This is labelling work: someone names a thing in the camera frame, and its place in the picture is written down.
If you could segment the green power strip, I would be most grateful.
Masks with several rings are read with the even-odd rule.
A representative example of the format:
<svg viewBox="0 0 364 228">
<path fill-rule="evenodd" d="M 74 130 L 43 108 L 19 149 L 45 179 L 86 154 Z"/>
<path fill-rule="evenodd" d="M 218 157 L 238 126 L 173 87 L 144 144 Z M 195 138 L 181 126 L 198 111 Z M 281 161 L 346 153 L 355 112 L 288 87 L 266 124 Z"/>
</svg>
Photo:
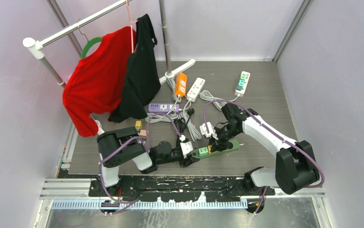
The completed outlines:
<svg viewBox="0 0 364 228">
<path fill-rule="evenodd" d="M 210 158 L 210 157 L 214 157 L 214 156 L 218 156 L 218 155 L 222 155 L 222 154 L 226 154 L 226 153 L 229 153 L 229 152 L 234 152 L 234 151 L 237 151 L 239 148 L 240 148 L 240 143 L 238 140 L 230 140 L 229 141 L 231 147 L 230 148 L 227 148 L 225 150 L 212 150 L 211 149 L 211 152 L 208 153 L 208 155 L 206 156 L 203 156 L 203 157 L 199 157 L 198 154 L 195 155 L 195 157 L 199 158 L 200 160 L 201 159 L 206 159 L 206 158 Z"/>
</svg>

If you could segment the pink plug adapter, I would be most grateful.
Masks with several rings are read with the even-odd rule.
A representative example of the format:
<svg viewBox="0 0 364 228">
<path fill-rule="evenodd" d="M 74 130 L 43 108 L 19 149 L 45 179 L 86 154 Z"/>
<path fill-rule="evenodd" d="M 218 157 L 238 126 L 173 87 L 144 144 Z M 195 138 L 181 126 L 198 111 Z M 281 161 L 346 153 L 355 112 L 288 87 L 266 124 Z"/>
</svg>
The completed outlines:
<svg viewBox="0 0 364 228">
<path fill-rule="evenodd" d="M 140 132 L 139 132 L 139 136 L 143 139 L 146 139 L 147 138 L 147 131 L 142 129 Z"/>
</svg>

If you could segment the yellow plug adapter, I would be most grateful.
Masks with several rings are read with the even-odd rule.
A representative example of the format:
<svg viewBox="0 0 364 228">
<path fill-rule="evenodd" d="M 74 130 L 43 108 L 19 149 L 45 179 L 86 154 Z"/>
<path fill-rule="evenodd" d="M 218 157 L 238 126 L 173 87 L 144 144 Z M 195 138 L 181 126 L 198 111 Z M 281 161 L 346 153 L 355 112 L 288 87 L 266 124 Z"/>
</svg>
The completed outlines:
<svg viewBox="0 0 364 228">
<path fill-rule="evenodd" d="M 142 121 L 137 120 L 137 121 L 135 122 L 134 127 L 135 127 L 135 129 L 136 129 L 138 132 L 140 132 L 140 131 L 141 131 L 141 129 L 142 129 Z"/>
</svg>

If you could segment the purple power strip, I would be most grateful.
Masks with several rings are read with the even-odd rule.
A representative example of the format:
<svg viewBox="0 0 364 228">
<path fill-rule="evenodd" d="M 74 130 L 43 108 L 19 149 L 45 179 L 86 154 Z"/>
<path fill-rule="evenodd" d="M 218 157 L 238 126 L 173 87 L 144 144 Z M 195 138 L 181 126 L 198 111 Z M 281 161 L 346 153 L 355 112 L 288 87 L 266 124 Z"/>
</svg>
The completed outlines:
<svg viewBox="0 0 364 228">
<path fill-rule="evenodd" d="M 168 113 L 176 114 L 181 111 L 179 104 L 160 104 L 151 103 L 148 105 L 148 111 L 150 113 Z"/>
</svg>

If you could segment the orange power strip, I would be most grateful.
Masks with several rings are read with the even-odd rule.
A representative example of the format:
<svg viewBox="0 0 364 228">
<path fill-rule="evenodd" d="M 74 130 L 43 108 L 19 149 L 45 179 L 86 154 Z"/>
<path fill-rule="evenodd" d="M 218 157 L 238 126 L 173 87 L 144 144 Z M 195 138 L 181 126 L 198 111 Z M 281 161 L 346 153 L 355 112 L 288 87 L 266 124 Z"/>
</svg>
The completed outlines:
<svg viewBox="0 0 364 228">
<path fill-rule="evenodd" d="M 187 76 L 184 73 L 179 73 L 175 80 L 174 93 L 178 97 L 184 97 L 186 94 Z"/>
</svg>

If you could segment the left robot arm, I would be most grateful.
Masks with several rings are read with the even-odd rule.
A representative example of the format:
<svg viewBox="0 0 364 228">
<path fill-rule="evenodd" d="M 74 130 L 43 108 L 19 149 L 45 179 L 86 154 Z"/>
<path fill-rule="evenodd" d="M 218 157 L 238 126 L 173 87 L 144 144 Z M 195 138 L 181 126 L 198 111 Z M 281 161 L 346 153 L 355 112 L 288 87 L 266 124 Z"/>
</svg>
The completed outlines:
<svg viewBox="0 0 364 228">
<path fill-rule="evenodd" d="M 100 154 L 100 189 L 107 196 L 113 196 L 118 192 L 120 165 L 130 160 L 142 174 L 156 171 L 160 164 L 179 162 L 182 167 L 188 167 L 200 160 L 193 156 L 192 143 L 183 134 L 175 147 L 167 141 L 162 141 L 149 148 L 147 142 L 133 127 L 108 132 L 99 127 L 96 141 Z"/>
</svg>

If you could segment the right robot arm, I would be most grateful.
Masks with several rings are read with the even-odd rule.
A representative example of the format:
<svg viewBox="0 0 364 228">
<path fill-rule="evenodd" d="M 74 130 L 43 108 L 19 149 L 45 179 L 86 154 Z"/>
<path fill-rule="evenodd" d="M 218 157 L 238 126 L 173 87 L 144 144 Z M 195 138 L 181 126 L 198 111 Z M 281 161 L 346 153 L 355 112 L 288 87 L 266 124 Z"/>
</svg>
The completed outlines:
<svg viewBox="0 0 364 228">
<path fill-rule="evenodd" d="M 309 142 L 297 142 L 285 136 L 257 112 L 237 103 L 227 102 L 221 111 L 227 120 L 223 127 L 213 126 L 208 121 L 200 126 L 212 151 L 228 149 L 229 140 L 244 133 L 275 157 L 273 169 L 258 167 L 244 174 L 244 188 L 248 194 L 256 195 L 263 187 L 280 188 L 286 194 L 293 194 L 302 188 L 316 188 L 324 183 L 325 177 Z"/>
</svg>

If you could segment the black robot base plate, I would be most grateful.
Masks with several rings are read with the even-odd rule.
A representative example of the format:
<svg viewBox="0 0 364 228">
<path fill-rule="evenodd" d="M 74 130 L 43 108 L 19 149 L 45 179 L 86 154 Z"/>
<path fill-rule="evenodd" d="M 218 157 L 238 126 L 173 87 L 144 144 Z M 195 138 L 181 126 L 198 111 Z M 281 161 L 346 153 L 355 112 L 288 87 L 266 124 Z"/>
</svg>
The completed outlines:
<svg viewBox="0 0 364 228">
<path fill-rule="evenodd" d="M 114 198 L 142 202 L 195 202 L 200 195 L 206 202 L 234 202 L 262 195 L 261 188 L 251 189 L 246 178 L 235 176 L 121 175 L 119 182 L 106 190 Z"/>
</svg>

